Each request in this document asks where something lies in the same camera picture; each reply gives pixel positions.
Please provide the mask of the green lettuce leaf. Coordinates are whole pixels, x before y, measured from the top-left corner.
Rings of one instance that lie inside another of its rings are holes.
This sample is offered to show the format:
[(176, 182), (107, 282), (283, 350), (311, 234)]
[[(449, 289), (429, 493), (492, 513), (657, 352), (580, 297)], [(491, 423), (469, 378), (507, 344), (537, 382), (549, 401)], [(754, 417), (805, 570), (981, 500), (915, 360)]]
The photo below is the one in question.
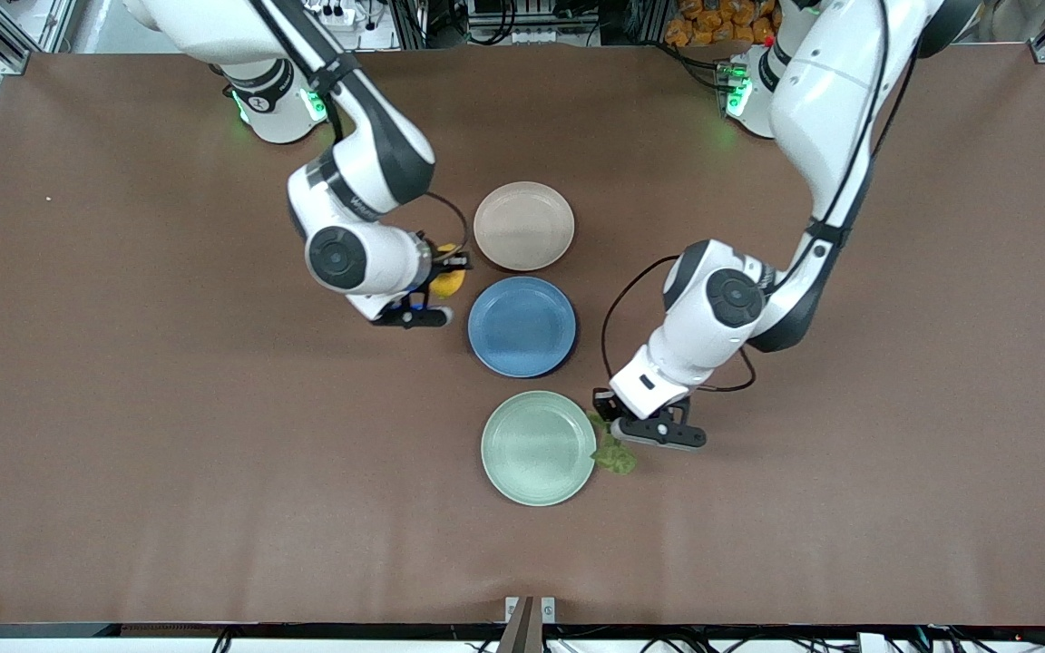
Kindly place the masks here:
[(636, 456), (626, 443), (614, 437), (612, 424), (594, 412), (588, 412), (586, 417), (597, 434), (597, 445), (591, 454), (594, 464), (601, 470), (617, 475), (633, 472), (636, 468)]

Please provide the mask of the bag of orange items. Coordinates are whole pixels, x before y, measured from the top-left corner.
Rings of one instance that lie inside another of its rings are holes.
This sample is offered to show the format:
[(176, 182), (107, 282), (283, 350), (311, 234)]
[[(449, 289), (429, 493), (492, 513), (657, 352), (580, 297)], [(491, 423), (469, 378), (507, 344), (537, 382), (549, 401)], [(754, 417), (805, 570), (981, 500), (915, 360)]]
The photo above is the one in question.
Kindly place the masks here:
[(771, 45), (783, 21), (777, 0), (675, 0), (661, 42), (675, 48), (724, 42)]

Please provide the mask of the yellow lemon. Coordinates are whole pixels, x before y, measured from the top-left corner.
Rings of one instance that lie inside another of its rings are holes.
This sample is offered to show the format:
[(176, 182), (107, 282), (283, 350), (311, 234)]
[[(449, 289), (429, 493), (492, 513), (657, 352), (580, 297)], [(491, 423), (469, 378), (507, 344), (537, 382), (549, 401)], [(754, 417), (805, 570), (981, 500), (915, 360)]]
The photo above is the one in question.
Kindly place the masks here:
[[(440, 244), (438, 255), (444, 258), (451, 255), (467, 255), (467, 252), (459, 244), (446, 243)], [(438, 265), (435, 266), (435, 276), (429, 280), (428, 290), (432, 297), (439, 298), (439, 300), (446, 300), (459, 291), (464, 284), (465, 274), (467, 274), (467, 271), (441, 274)]]

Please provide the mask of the white power strip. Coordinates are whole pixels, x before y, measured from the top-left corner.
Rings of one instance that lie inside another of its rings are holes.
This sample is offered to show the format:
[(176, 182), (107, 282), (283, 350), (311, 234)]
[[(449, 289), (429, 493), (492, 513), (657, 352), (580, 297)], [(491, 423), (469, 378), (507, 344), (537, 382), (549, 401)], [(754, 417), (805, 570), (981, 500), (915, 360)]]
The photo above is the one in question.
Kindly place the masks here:
[(370, 11), (359, 0), (301, 0), (301, 3), (327, 29), (354, 32), (370, 22)]

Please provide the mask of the metal table edge bracket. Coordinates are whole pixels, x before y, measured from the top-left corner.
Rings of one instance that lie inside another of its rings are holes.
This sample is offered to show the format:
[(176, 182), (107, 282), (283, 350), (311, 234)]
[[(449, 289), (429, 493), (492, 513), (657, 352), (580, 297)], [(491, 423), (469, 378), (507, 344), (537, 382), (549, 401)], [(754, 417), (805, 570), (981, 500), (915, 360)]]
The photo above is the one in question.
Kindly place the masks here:
[(544, 629), (556, 624), (556, 608), (555, 598), (506, 598), (505, 627), (494, 653), (549, 653)]

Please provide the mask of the blue plate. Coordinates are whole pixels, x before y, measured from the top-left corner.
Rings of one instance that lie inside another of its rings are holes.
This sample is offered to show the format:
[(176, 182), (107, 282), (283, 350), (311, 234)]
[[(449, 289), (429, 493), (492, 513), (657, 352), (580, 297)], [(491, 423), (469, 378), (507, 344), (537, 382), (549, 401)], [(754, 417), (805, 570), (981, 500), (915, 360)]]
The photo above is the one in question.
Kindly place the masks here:
[(531, 379), (551, 375), (568, 359), (578, 318), (567, 295), (543, 278), (503, 278), (478, 295), (467, 339), (490, 371)]

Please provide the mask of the beige plate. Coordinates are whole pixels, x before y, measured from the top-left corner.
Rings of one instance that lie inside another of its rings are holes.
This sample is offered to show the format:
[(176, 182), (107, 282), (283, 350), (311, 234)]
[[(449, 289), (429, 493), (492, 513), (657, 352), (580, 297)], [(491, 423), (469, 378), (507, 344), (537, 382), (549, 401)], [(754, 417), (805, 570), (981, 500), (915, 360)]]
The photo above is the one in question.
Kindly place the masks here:
[(506, 183), (482, 199), (474, 236), (482, 255), (500, 269), (547, 269), (568, 251), (575, 212), (557, 190), (533, 181)]

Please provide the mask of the light green plate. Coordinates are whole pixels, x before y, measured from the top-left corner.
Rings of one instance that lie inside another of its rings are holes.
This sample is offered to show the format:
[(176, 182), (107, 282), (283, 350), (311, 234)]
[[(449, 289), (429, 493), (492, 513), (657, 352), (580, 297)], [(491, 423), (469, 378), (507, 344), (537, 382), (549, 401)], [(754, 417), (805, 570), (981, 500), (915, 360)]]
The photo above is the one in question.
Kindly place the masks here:
[(485, 423), (481, 456), (493, 487), (522, 507), (568, 502), (593, 476), (596, 433), (583, 409), (549, 390), (507, 398)]

